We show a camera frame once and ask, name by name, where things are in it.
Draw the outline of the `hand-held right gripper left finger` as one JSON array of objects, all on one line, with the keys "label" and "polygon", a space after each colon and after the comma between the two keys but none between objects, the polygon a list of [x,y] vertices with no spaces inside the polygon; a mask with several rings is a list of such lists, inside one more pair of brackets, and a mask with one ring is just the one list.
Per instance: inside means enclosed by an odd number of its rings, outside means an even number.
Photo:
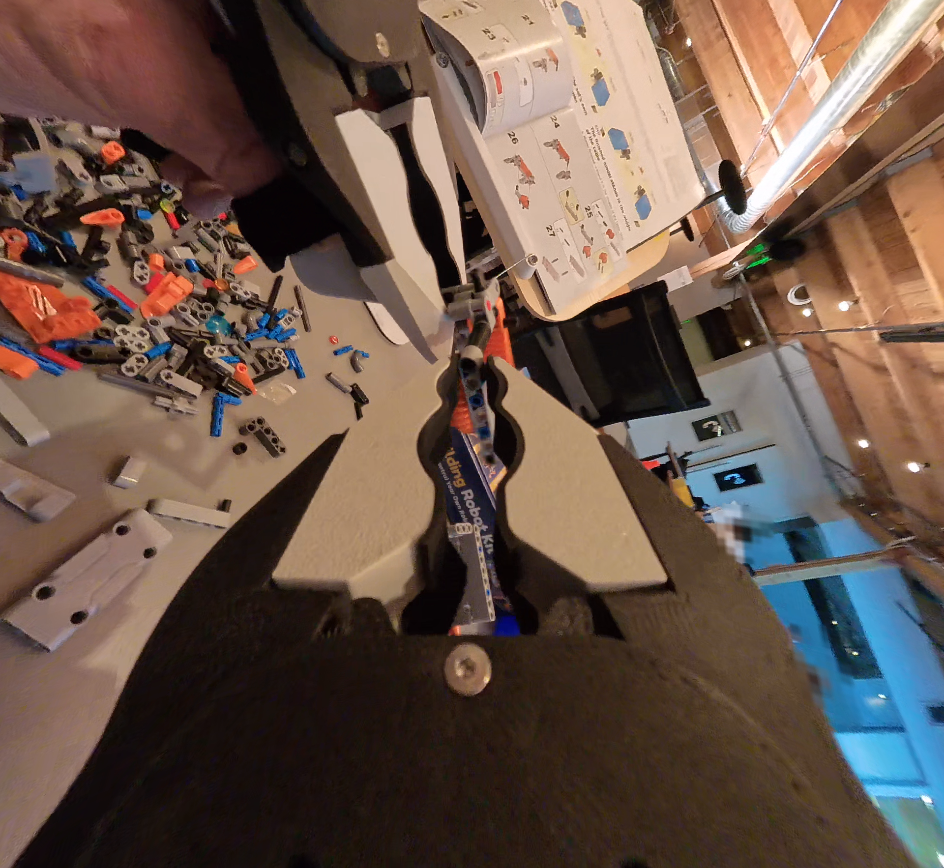
[{"label": "hand-held right gripper left finger", "polygon": [[457,382],[456,361],[443,359],[371,402],[341,440],[274,568],[279,591],[384,606],[412,592],[405,626],[451,626],[458,554],[446,536],[437,464]]}]

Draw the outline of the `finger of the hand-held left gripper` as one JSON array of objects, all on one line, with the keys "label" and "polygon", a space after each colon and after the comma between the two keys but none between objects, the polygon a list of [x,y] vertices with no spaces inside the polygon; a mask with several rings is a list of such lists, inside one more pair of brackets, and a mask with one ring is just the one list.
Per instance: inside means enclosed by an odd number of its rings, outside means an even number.
[{"label": "finger of the hand-held left gripper", "polygon": [[413,225],[432,260],[437,286],[450,289],[466,282],[451,163],[431,97],[412,98],[398,109],[398,154],[406,174]]},{"label": "finger of the hand-held left gripper", "polygon": [[360,267],[360,276],[416,351],[436,363],[441,293],[414,221],[407,170],[393,136],[395,127],[416,118],[434,120],[431,102],[407,102],[380,115],[353,109],[336,116],[335,124],[373,216],[369,221],[362,213],[362,220],[381,248],[380,263]]}]

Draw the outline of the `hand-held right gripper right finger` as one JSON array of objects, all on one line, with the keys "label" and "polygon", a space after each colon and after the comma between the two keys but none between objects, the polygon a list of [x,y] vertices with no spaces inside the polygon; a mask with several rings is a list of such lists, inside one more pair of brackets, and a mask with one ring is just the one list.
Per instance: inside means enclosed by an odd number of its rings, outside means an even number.
[{"label": "hand-held right gripper right finger", "polygon": [[497,561],[539,615],[562,599],[654,591],[667,571],[593,426],[512,367],[495,368],[506,474]]}]

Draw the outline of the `dark grey holed beam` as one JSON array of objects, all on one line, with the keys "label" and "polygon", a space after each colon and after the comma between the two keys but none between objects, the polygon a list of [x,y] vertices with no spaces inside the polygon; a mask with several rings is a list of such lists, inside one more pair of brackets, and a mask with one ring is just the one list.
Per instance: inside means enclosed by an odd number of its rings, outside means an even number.
[{"label": "dark grey holed beam", "polygon": [[481,446],[494,439],[495,415],[488,400],[486,385],[478,377],[470,378],[459,370],[458,399],[451,416],[453,429],[474,436]]}]

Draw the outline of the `orange connector block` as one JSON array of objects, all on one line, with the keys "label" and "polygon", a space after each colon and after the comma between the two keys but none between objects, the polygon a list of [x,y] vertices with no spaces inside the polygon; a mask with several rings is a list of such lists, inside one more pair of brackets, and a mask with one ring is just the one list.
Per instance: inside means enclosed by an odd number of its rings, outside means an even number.
[{"label": "orange connector block", "polygon": [[489,341],[483,350],[483,356],[485,359],[493,356],[499,357],[505,360],[510,366],[516,367],[511,335],[505,321],[506,313],[502,297],[496,299],[494,306],[498,311],[498,316],[495,320]]}]

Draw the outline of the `pile of plastic building pieces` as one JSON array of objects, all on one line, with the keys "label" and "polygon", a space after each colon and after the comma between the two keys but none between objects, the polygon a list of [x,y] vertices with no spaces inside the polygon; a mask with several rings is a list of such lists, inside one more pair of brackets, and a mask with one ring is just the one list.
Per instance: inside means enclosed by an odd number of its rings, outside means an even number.
[{"label": "pile of plastic building pieces", "polygon": [[191,214],[135,137],[56,117],[1,121],[2,421],[14,385],[84,372],[167,414],[228,412],[305,379],[301,288],[264,269],[231,211]]}]

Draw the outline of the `light grey panel piece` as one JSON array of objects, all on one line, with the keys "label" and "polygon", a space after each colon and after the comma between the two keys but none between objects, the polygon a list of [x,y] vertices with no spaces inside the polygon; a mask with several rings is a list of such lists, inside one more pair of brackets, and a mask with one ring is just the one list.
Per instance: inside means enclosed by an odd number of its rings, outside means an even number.
[{"label": "light grey panel piece", "polygon": [[154,516],[132,509],[8,608],[2,623],[53,652],[131,585],[172,539]]}]

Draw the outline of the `person's left hand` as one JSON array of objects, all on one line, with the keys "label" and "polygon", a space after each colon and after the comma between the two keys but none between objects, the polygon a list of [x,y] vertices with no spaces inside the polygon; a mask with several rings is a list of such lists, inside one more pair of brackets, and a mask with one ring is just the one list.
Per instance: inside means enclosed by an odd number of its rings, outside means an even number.
[{"label": "person's left hand", "polygon": [[3,116],[133,129],[208,217],[282,174],[246,114],[208,0],[1,0]]}]

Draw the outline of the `blue robot kit box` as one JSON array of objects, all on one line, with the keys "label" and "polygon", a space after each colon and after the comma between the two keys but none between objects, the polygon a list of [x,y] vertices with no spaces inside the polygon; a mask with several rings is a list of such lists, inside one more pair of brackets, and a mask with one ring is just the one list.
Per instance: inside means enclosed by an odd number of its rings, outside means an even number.
[{"label": "blue robot kit box", "polygon": [[453,620],[452,633],[486,635],[496,621],[513,615],[502,591],[495,565],[497,531],[495,492],[505,474],[501,461],[487,461],[475,435],[450,428],[450,443],[438,464],[444,487],[446,519],[450,524],[469,523],[478,531],[479,551],[463,555],[466,589]]}]

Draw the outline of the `black angled axle piece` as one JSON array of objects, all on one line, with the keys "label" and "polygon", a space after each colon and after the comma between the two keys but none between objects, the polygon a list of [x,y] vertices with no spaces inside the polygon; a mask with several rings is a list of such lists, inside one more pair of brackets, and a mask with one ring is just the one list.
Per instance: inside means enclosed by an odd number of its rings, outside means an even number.
[{"label": "black angled axle piece", "polygon": [[364,408],[370,404],[369,398],[360,386],[356,383],[347,383],[332,372],[326,373],[325,379],[336,390],[339,390],[350,398],[354,405],[356,419],[360,421],[363,418]]}]

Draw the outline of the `dark grey angled beam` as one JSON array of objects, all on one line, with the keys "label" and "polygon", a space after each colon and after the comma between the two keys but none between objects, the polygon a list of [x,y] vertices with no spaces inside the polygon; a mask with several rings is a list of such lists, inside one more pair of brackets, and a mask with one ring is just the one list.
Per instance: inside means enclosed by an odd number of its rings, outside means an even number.
[{"label": "dark grey angled beam", "polygon": [[281,458],[287,453],[285,443],[263,416],[246,421],[239,426],[238,432],[242,437],[253,437],[273,459]]}]

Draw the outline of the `instruction booklet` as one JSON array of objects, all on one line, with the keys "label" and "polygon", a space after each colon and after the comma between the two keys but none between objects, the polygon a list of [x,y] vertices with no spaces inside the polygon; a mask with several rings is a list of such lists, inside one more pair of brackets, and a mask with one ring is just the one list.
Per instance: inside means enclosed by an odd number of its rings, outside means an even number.
[{"label": "instruction booklet", "polygon": [[705,190],[632,0],[417,0],[443,124],[537,313],[577,313]]}]

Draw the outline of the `black crate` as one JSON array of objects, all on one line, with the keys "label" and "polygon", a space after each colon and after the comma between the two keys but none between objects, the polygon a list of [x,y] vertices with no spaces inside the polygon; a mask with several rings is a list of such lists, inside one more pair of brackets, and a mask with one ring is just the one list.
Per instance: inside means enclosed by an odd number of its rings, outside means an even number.
[{"label": "black crate", "polygon": [[597,429],[710,405],[664,281],[511,335],[513,360]]}]

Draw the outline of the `light grey flat bar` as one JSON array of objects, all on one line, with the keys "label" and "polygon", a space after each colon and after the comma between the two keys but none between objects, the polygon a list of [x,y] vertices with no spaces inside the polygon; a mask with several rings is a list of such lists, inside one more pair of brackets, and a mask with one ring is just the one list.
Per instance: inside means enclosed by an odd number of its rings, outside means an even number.
[{"label": "light grey flat bar", "polygon": [[147,512],[154,517],[220,530],[227,530],[231,525],[229,510],[208,508],[163,497],[150,499],[147,503]]}]

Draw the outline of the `curved grey panel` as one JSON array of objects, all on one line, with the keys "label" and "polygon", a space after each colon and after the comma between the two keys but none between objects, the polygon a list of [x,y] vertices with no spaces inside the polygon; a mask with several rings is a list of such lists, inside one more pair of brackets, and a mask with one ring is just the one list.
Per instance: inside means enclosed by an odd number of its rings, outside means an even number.
[{"label": "curved grey panel", "polygon": [[7,461],[1,461],[1,496],[39,523],[52,521],[76,500],[74,493]]}]

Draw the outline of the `long grey angled beam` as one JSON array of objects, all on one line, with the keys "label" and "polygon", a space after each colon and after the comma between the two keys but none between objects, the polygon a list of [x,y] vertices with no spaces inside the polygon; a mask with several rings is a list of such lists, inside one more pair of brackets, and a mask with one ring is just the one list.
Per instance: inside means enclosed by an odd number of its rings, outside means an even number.
[{"label": "long grey angled beam", "polygon": [[1,381],[1,428],[23,447],[33,448],[51,439],[49,429],[4,380]]}]

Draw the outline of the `silver ceiling duct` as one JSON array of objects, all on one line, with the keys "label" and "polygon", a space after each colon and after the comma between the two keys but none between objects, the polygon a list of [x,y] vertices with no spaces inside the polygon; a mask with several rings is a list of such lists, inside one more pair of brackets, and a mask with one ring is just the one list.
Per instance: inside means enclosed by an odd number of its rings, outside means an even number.
[{"label": "silver ceiling duct", "polygon": [[889,0],[794,139],[751,191],[736,214],[722,203],[719,218],[745,233],[787,190],[807,164],[865,104],[867,98],[942,16],[943,0]]}]

